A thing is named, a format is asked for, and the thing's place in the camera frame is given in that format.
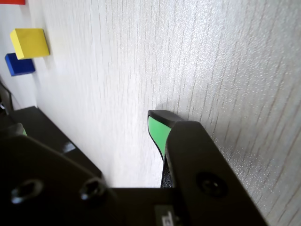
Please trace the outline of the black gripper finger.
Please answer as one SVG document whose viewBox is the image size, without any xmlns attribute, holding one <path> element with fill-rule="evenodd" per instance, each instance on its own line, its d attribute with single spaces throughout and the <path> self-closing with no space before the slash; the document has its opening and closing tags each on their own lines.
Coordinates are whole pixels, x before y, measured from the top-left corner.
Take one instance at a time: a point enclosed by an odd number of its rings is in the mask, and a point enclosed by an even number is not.
<svg viewBox="0 0 301 226">
<path fill-rule="evenodd" d="M 148 121 L 169 129 L 164 143 L 158 131 L 148 131 L 165 148 L 173 185 L 191 226 L 264 226 L 266 221 L 201 123 L 167 110 L 149 110 Z"/>
<path fill-rule="evenodd" d="M 0 223 L 3 226 L 120 226 L 105 182 L 23 133 L 0 132 Z"/>
</svg>

